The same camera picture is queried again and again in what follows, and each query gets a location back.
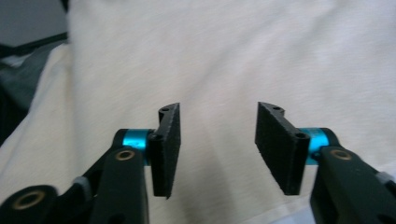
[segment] blue metallic band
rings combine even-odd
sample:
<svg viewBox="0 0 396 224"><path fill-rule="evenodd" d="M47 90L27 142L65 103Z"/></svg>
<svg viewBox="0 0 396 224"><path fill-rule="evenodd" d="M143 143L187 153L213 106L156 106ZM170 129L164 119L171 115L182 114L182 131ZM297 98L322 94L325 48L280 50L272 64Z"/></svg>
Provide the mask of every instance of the blue metallic band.
<svg viewBox="0 0 396 224"><path fill-rule="evenodd" d="M144 156L145 165L149 164L146 148L147 148L147 138L149 135L149 129L129 129L122 140L124 146L133 147L142 151Z"/></svg>
<svg viewBox="0 0 396 224"><path fill-rule="evenodd" d="M306 159L305 164L317 165L318 162L312 159L312 155L319 153L321 147L327 147L330 144L329 138L320 128L301 128L299 130L311 136L308 148L308 158Z"/></svg>

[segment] dark gray fabric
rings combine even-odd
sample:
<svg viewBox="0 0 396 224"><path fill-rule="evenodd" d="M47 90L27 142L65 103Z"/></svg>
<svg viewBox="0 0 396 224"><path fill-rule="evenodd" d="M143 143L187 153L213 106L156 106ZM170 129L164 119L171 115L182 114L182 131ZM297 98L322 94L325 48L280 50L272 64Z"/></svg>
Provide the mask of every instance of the dark gray fabric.
<svg viewBox="0 0 396 224"><path fill-rule="evenodd" d="M18 68L6 67L0 70L0 85L18 107L29 109L50 52L63 42L54 42L36 49Z"/></svg>

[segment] white cloth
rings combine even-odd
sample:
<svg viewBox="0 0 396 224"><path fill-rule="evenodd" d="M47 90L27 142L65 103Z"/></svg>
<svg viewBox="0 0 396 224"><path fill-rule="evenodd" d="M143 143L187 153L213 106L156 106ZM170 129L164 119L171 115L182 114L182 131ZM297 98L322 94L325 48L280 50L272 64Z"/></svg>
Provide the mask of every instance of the white cloth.
<svg viewBox="0 0 396 224"><path fill-rule="evenodd" d="M394 1L72 1L32 108L0 150L0 199L64 192L120 128L156 128L181 103L172 197L151 223L268 223L308 206L286 197L254 144L257 103L296 127L328 127L379 170L396 171Z"/></svg>

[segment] white fabric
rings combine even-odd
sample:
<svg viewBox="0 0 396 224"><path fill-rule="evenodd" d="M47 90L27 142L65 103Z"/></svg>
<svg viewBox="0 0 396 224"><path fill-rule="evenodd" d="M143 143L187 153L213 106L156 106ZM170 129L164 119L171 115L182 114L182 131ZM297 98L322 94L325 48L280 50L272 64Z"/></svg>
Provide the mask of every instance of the white fabric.
<svg viewBox="0 0 396 224"><path fill-rule="evenodd" d="M64 192L120 128L156 128L181 103L173 195L151 223L268 223L308 206L283 196L254 144L257 103L296 127L328 127L379 170L396 171L396 3L72 1L27 118L0 150L0 199Z"/></svg>

